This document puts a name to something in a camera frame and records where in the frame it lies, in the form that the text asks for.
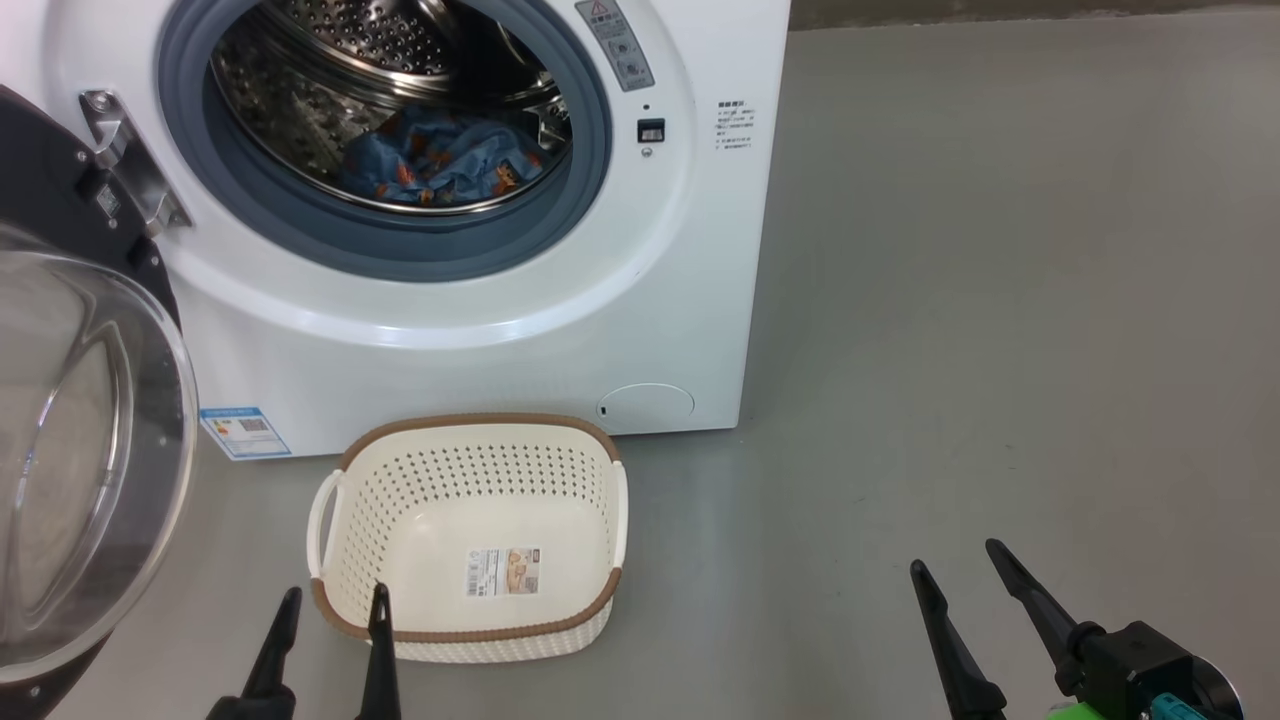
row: patterned fabric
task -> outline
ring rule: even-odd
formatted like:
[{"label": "patterned fabric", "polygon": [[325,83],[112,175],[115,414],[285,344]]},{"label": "patterned fabric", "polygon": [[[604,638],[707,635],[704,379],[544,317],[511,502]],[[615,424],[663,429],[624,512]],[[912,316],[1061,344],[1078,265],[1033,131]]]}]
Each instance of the patterned fabric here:
[{"label": "patterned fabric", "polygon": [[495,120],[410,106],[347,145],[343,190],[448,208],[507,195],[543,172],[547,154]]}]

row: washing machine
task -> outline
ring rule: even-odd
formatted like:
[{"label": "washing machine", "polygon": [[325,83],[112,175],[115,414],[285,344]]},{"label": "washing machine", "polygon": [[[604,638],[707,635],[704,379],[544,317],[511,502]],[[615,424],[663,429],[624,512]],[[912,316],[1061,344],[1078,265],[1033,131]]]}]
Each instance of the washing machine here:
[{"label": "washing machine", "polygon": [[[0,26],[9,205],[60,196],[113,237],[74,251],[165,281],[201,423],[236,459],[492,410],[613,434],[730,428],[787,14],[17,3]],[[520,128],[540,172],[442,205],[344,184],[353,143],[406,108]],[[52,218],[5,222],[77,243],[47,237]]]}]

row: door hinge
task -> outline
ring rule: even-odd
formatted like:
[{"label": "door hinge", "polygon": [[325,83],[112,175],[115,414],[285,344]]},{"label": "door hinge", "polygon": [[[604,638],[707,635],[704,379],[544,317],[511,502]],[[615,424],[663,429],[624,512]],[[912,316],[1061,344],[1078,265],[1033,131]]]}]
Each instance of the door hinge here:
[{"label": "door hinge", "polygon": [[110,90],[79,96],[81,111],[93,133],[95,164],[119,179],[146,222],[147,237],[170,227],[191,227],[191,217],[165,179],[124,104]]}]

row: laundry basket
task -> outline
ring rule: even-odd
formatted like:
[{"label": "laundry basket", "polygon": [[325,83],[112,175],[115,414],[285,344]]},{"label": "laundry basket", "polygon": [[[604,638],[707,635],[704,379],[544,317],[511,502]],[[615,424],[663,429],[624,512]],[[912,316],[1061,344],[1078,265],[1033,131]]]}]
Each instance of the laundry basket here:
[{"label": "laundry basket", "polygon": [[600,634],[626,539],[626,473],[603,430],[453,415],[383,425],[342,456],[311,506],[307,565],[320,614],[344,634],[369,638],[383,582],[397,657],[508,662]]}]

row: brown basket rim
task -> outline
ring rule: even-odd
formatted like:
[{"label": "brown basket rim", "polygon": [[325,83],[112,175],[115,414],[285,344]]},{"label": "brown basket rim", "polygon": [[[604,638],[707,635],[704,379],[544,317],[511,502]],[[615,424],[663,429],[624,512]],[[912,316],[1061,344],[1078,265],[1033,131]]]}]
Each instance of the brown basket rim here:
[{"label": "brown basket rim", "polygon": [[[364,451],[366,447],[372,445],[380,438],[389,434],[404,432],[404,430],[420,430],[426,428],[443,428],[451,425],[508,425],[508,424],[526,424],[526,425],[561,425],[566,428],[573,428],[588,433],[594,437],[608,452],[609,460],[617,462],[621,460],[618,455],[618,448],[604,430],[588,423],[586,420],[580,420],[577,418],[570,418],[567,415],[552,415],[544,413],[472,413],[465,415],[439,415],[435,418],[416,418],[411,420],[399,420],[396,423],[388,423],[369,430],[360,437],[338,460],[338,468],[343,471],[351,466],[351,462]],[[585,609],[580,612],[566,618],[563,620],[554,620],[550,623],[539,623],[536,625],[521,625],[516,628],[499,628],[494,630],[460,630],[460,632],[407,632],[407,630],[394,630],[392,638],[396,642],[407,643],[474,643],[474,642],[495,642],[495,641],[516,641],[524,638],[532,638],[538,635],[548,635],[552,633],[562,633],[564,630],[572,630],[579,625],[585,624],[588,620],[598,615],[604,606],[613,600],[613,593],[618,589],[618,583],[622,580],[622,568],[614,568],[609,571],[609,578],[604,582],[604,587],[600,589],[600,594],[595,596]],[[367,641],[369,629],[356,625],[355,623],[348,623],[344,618],[338,615],[334,610],[333,603],[329,602],[329,594],[325,592],[324,580],[320,578],[311,578],[311,594],[315,598],[316,609],[320,610],[320,616],[325,619],[326,623],[334,626],[339,633],[349,635],[356,639]]]},{"label": "brown basket rim", "polygon": [[338,468],[347,471],[351,462],[374,442],[396,433],[406,430],[421,430],[428,428],[445,428],[451,425],[559,425],[573,428],[595,438],[604,451],[609,454],[609,460],[617,462],[622,457],[618,455],[618,446],[613,445],[613,438],[600,428],[568,415],[550,415],[547,413],[467,413],[462,415],[439,415],[435,418],[413,418],[410,420],[397,420],[379,425],[360,439],[353,442],[342,457],[338,459]]}]

